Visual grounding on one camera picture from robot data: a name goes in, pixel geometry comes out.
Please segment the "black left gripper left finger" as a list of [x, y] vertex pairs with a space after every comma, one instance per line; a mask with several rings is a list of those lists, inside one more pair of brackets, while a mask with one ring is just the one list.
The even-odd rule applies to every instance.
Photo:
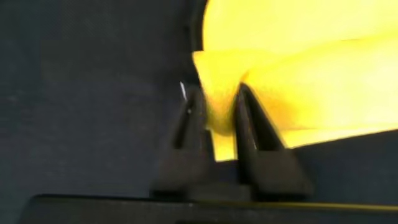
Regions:
[[156, 164], [150, 188], [152, 195], [184, 198], [187, 192], [211, 177], [215, 158], [206, 122], [203, 92], [197, 86], [190, 87]]

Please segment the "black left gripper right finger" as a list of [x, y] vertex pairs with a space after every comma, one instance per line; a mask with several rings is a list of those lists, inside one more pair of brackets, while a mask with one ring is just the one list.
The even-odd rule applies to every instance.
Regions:
[[240, 179], [256, 199], [305, 199], [313, 185], [295, 154], [286, 149], [251, 88], [240, 84], [234, 103]]

